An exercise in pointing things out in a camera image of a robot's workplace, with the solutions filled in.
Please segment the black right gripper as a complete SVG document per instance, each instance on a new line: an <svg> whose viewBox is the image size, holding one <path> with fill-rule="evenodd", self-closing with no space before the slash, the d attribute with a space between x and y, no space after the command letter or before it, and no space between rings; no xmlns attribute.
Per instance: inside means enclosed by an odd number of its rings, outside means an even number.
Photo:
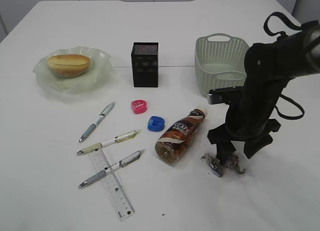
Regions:
<svg viewBox="0 0 320 231"><path fill-rule="evenodd" d="M216 144L216 158L222 166L236 151L231 141L245 141L243 152L248 159L273 142L269 134L256 138L263 134L285 80L247 78L242 87L240 98L229 105L224 124L208 131L207 138Z"/></svg>

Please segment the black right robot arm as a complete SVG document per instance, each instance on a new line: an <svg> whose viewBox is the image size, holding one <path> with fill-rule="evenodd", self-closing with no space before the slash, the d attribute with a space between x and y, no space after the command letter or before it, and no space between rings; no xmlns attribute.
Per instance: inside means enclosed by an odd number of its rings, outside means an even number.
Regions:
<svg viewBox="0 0 320 231"><path fill-rule="evenodd" d="M255 43L246 52L243 86L211 89L210 104L229 106L224 124L209 130L207 138L216 145L216 159L223 166L235 152L233 141L244 142L244 154L250 159L272 143L271 132L281 125L270 118L289 81L320 72L320 24L310 21L300 32L279 37L274 43Z"/></svg>

